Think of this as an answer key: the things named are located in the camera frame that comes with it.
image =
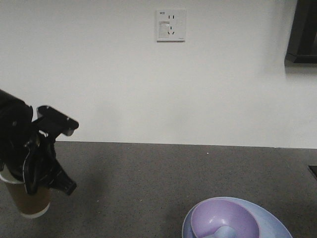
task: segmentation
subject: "dark countertop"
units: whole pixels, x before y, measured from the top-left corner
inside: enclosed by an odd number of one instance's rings
[[[180,238],[196,203],[217,196],[254,202],[293,238],[317,237],[317,150],[57,142],[77,189],[52,190],[48,212],[20,216],[0,183],[1,238]]]

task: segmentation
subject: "bowl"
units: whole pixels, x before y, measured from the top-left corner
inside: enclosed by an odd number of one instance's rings
[[[221,227],[228,227],[234,231],[235,238],[260,237],[260,228],[256,219],[238,203],[214,198],[202,201],[194,208],[191,228],[196,238],[215,234]]]

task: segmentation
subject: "plastic bowl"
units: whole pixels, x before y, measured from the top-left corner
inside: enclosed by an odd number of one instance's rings
[[[236,238],[259,238],[256,219],[243,206],[224,199],[207,199],[193,210],[191,228],[196,238],[214,234],[220,227],[229,226]]]

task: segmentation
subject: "outlet plate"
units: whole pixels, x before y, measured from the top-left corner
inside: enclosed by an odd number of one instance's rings
[[[182,42],[186,35],[186,9],[162,9],[156,13],[158,42]]]

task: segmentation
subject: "television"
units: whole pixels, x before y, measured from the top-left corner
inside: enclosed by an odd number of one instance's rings
[[[298,0],[286,60],[317,63],[317,0]]]

